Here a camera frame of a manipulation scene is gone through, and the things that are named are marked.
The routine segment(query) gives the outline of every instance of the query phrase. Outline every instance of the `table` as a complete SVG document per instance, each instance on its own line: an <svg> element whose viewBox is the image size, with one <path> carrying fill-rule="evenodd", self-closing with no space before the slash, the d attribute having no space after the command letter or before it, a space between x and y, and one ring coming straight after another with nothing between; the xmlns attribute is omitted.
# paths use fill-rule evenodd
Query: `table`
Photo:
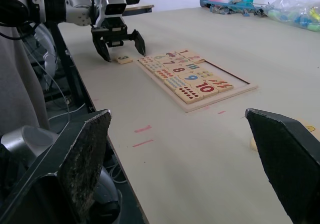
<svg viewBox="0 0 320 224"><path fill-rule="evenodd" d="M129 4L125 7L123 16L150 13L152 12L153 7L153 4L146 3Z"/></svg>
<svg viewBox="0 0 320 224"><path fill-rule="evenodd" d="M147 55L190 48L259 85L185 113L134 63L104 62L89 27L60 25L95 108L112 112L109 136L148 222L291 224L258 153L249 148L244 115L257 108L320 127L319 34L205 8L124 20L144 37ZM110 53L141 57L130 41Z"/></svg>

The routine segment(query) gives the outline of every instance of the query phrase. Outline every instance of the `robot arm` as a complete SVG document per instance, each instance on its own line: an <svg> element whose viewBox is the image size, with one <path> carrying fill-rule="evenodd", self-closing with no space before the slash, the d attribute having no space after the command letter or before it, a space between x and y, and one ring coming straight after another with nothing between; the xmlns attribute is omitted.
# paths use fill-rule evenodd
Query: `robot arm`
<svg viewBox="0 0 320 224"><path fill-rule="evenodd" d="M140 0L0 0L0 25L17 27L31 22L68 22L91 25L97 52L110 62L108 47L134 40L140 54L146 55L145 42L138 31L127 33L122 19L127 4Z"/></svg>

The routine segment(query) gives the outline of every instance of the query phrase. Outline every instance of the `gray cloth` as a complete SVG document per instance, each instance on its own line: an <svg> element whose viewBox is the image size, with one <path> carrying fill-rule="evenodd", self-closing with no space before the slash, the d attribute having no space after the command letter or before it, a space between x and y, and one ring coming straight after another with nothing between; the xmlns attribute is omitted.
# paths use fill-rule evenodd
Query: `gray cloth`
<svg viewBox="0 0 320 224"><path fill-rule="evenodd" d="M16 28L0 26L0 32L19 37ZM44 101L22 41L0 36L0 134L23 125L49 129Z"/></svg>

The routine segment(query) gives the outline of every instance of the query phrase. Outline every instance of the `pink mark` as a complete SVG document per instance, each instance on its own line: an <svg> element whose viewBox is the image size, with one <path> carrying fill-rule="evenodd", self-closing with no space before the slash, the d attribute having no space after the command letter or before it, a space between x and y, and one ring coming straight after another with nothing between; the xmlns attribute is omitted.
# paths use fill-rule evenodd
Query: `pink mark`
<svg viewBox="0 0 320 224"><path fill-rule="evenodd" d="M147 127L141 128L141 129L138 129L138 130L135 130L134 132L135 132L135 133L140 133L140 132L146 131L146 130L148 130L148 129L150 129L150 128L151 128L151 126L148 125Z"/></svg>
<svg viewBox="0 0 320 224"><path fill-rule="evenodd" d="M145 141L145 142L143 142L143 143L135 144L135 145L133 145L133 147L135 148L135 147L138 147L138 146L141 146L141 145L143 145L143 144L150 143L150 142L153 142L153 141L154 141L153 139L150 139L150 140Z"/></svg>

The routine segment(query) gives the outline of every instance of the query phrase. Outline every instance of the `plastic bag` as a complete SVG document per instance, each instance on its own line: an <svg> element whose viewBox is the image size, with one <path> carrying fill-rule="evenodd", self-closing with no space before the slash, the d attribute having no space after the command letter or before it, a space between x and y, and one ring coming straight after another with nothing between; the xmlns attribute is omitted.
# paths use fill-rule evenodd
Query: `plastic bag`
<svg viewBox="0 0 320 224"><path fill-rule="evenodd" d="M273 20L320 31L320 0L276 0L263 10Z"/></svg>

